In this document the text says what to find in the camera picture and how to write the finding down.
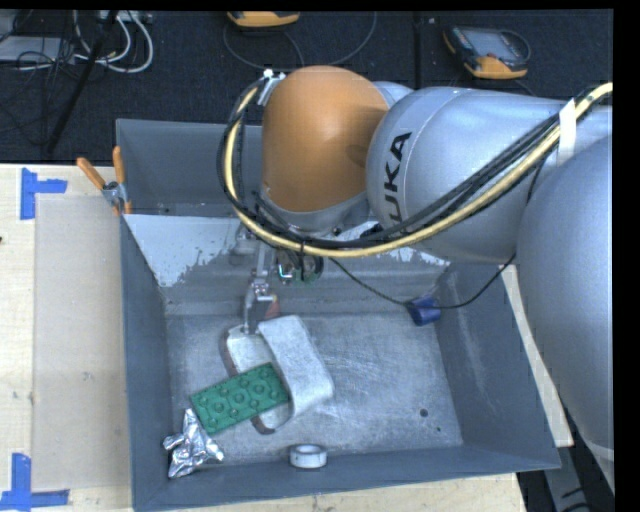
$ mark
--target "blue tape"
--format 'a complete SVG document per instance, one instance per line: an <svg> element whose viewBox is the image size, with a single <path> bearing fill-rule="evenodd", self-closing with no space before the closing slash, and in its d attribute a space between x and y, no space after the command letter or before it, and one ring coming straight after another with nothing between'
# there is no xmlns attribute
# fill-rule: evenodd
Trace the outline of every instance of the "blue tape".
<svg viewBox="0 0 640 512"><path fill-rule="evenodd" d="M20 193L20 219L33 219L36 216L36 194L64 194L67 190L65 180L38 181L38 175L26 167L22 168L22 187Z"/></svg>
<svg viewBox="0 0 640 512"><path fill-rule="evenodd" d="M31 459L22 453L11 455L11 490L0 496L0 510L30 512L33 507L66 505L69 490L31 492Z"/></svg>

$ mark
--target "roll of tape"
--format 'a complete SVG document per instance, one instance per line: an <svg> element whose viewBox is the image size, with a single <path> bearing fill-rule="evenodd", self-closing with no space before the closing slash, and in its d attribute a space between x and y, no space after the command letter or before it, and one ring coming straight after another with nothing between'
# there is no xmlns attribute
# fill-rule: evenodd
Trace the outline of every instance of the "roll of tape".
<svg viewBox="0 0 640 512"><path fill-rule="evenodd" d="M327 463L327 450L317 444L297 444L289 448L289 462L296 468L321 468Z"/></svg>

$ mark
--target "black floor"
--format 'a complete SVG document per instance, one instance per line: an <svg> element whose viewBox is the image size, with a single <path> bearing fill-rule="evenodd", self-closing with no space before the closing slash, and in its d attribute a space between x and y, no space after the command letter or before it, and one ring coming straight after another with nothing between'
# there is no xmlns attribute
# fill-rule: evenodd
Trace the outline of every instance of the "black floor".
<svg viewBox="0 0 640 512"><path fill-rule="evenodd" d="M261 37L239 33L223 11L150 14L145 26L153 60L140 73L98 65L78 89L83 61L34 71L17 69L29 65L27 56L0 63L0 161L72 164L86 156L110 165L116 119L225 122L237 96L264 67L336 63L372 81L411 88L456 84L559 99L613 79L612 9L303 12L285 32ZM80 11L77 20L92 45L100 34L95 11ZM529 72L518 81L472 78L443 43L447 24L519 33L531 46ZM18 36L62 37L87 53L74 36L71 11L25 9L16 28ZM117 52L124 43L114 26L104 52ZM139 66L148 56L140 30L133 30L132 44L130 57L118 62L122 67ZM577 438L572 455L591 509L613 510L613 496ZM542 473L519 480L529 511L554 510Z"/></svg>

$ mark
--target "blue object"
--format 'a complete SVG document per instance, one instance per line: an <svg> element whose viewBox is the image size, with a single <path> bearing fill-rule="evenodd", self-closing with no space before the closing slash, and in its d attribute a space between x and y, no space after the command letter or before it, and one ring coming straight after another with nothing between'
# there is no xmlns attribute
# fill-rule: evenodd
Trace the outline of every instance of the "blue object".
<svg viewBox="0 0 640 512"><path fill-rule="evenodd" d="M38 175L35 172L23 167L20 219L33 219L36 216L36 194L63 194L66 190L65 180L38 181Z"/></svg>
<svg viewBox="0 0 640 512"><path fill-rule="evenodd" d="M69 490L31 493L31 459L21 453L11 455L11 490L0 496L0 510L30 512L32 507L66 505Z"/></svg>
<svg viewBox="0 0 640 512"><path fill-rule="evenodd" d="M440 319L441 310L431 295L424 295L406 304L407 311L416 325L427 325Z"/></svg>

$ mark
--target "cardboard sheet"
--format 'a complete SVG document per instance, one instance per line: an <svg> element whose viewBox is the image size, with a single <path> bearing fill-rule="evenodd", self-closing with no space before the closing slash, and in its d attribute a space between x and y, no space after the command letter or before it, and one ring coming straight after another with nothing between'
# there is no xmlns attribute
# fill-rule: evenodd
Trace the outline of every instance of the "cardboard sheet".
<svg viewBox="0 0 640 512"><path fill-rule="evenodd" d="M101 196L37 208L33 489L128 485L118 218Z"/></svg>

